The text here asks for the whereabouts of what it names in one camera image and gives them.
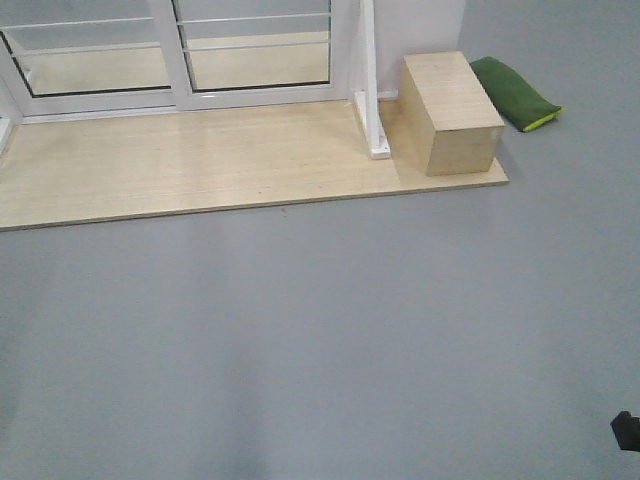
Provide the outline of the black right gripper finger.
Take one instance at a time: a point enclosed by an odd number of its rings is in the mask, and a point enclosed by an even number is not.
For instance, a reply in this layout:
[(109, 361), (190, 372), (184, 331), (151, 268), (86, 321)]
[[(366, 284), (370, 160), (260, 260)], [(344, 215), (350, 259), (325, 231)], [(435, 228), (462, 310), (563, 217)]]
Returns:
[(640, 421), (629, 411), (619, 412), (610, 422), (614, 437), (622, 451), (640, 451)]

